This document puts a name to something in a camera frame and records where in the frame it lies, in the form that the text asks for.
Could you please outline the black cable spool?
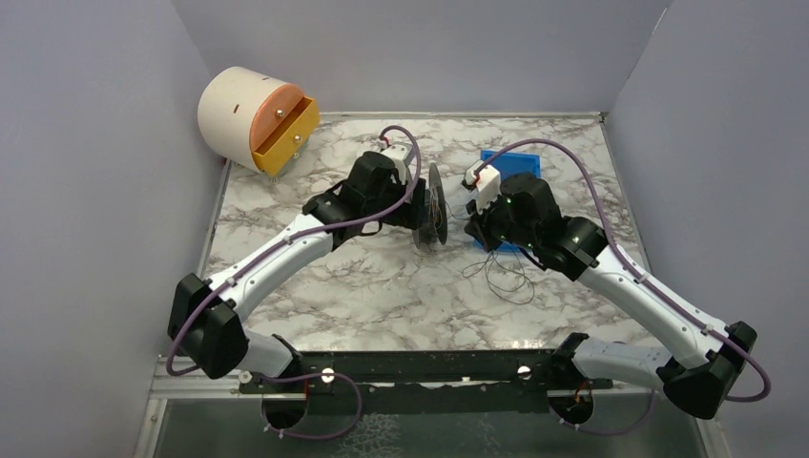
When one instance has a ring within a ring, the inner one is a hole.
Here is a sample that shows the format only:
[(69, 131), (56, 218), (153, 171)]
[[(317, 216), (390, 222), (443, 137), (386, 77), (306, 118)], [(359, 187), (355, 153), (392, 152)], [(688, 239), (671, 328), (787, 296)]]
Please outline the black cable spool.
[(420, 248), (434, 243), (446, 244), (448, 234), (446, 196), (435, 162), (429, 164), (425, 203), (422, 207), (426, 211), (426, 215), (421, 225), (412, 231), (415, 244)]

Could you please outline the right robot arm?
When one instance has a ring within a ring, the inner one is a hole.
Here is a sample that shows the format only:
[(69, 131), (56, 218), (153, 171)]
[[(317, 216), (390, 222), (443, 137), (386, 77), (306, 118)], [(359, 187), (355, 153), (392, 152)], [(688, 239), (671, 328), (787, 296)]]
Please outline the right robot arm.
[(729, 400), (757, 332), (745, 322), (726, 323), (660, 283), (622, 248), (612, 248), (603, 228), (561, 214), (550, 186), (530, 173), (502, 178), (491, 166), (467, 172), (475, 190), (465, 231), (490, 252), (514, 245), (542, 270), (578, 281), (608, 299), (651, 332), (658, 347), (608, 343), (570, 335), (556, 355), (572, 374), (611, 379), (662, 392), (671, 404), (710, 420)]

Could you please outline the blue plastic bin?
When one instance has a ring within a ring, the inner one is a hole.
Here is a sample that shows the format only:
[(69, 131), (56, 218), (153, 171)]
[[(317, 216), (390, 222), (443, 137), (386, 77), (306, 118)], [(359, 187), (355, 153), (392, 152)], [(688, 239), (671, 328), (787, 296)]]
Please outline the blue plastic bin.
[[(496, 151), (494, 150), (481, 150), (480, 159), (485, 161), (492, 157), (495, 153)], [(541, 176), (539, 155), (507, 152), (498, 156), (489, 165), (500, 173), (501, 184), (508, 177), (516, 174), (530, 173), (536, 177)], [(518, 247), (513, 244), (503, 242), (496, 251), (517, 253)]]

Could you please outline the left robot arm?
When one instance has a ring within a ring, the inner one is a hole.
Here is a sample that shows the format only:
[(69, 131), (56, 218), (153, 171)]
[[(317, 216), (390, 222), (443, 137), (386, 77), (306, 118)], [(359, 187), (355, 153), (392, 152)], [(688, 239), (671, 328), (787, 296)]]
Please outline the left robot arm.
[(189, 357), (191, 368), (212, 380), (234, 369), (270, 378), (283, 374), (296, 358), (294, 348), (281, 337), (249, 333), (244, 322), (306, 265), (364, 236), (367, 223), (416, 228), (425, 215), (425, 180), (409, 167), (420, 163), (420, 153), (406, 145), (367, 151), (346, 179), (311, 197), (291, 223), (245, 259), (208, 279), (183, 277), (168, 323), (170, 354)]

